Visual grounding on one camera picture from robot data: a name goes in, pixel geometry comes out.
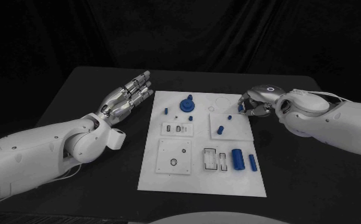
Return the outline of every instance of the small blue part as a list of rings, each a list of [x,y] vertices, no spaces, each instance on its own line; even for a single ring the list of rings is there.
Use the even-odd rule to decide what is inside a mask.
[[[231,150],[231,157],[233,157],[233,165],[236,170],[244,170],[244,161],[243,161],[243,155],[240,149]]]
[[[256,165],[256,161],[254,161],[254,156],[250,155],[250,167],[251,167],[251,171],[256,172],[257,171],[257,165]]]
[[[194,109],[194,102],[192,102],[192,97],[188,95],[188,98],[179,102],[181,104],[178,105],[179,109],[188,113]]]
[[[221,134],[223,130],[224,130],[224,127],[220,126],[220,128],[218,128],[218,130],[217,130],[217,134]]]

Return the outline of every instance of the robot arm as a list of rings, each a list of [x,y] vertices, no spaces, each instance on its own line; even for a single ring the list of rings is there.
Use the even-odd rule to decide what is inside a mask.
[[[238,100],[238,113],[248,116],[267,116],[274,109],[280,123],[302,137],[313,137],[320,142],[361,154],[361,103],[346,100],[329,103],[319,93],[293,89],[286,93],[279,87],[261,85],[253,87]],[[251,109],[246,110],[248,100]]]
[[[26,192],[72,167],[93,161],[105,147],[116,150],[125,134],[110,128],[151,96],[149,72],[105,98],[96,113],[79,120],[37,127],[0,139],[0,198]]]

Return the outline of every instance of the robotic hand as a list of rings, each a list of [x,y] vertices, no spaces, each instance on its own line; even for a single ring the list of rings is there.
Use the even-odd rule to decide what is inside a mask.
[[[329,103],[315,94],[336,97],[339,103]],[[267,116],[271,109],[293,134],[361,154],[361,103],[326,92],[284,92],[273,85],[253,87],[238,99],[238,113]]]
[[[112,91],[96,113],[0,139],[0,198],[53,181],[72,167],[93,161],[106,146],[120,149],[125,134],[110,127],[151,96],[149,74],[146,71]]]

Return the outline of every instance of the black table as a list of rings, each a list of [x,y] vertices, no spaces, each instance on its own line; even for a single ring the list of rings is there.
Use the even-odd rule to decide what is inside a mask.
[[[37,126],[80,118],[108,93],[143,70],[74,69]],[[319,90],[306,76],[151,71],[152,89],[243,94],[260,84]],[[76,176],[40,186],[0,203],[0,211],[87,216],[149,222],[197,211],[256,214],[289,223],[361,222],[361,156],[293,135],[274,115],[250,118],[267,198],[138,191],[154,96],[116,125],[122,149],[106,148]]]

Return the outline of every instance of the black backdrop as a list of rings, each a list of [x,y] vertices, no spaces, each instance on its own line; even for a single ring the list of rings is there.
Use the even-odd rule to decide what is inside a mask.
[[[31,127],[79,65],[309,75],[358,99],[359,0],[3,0],[3,8],[3,134]]]

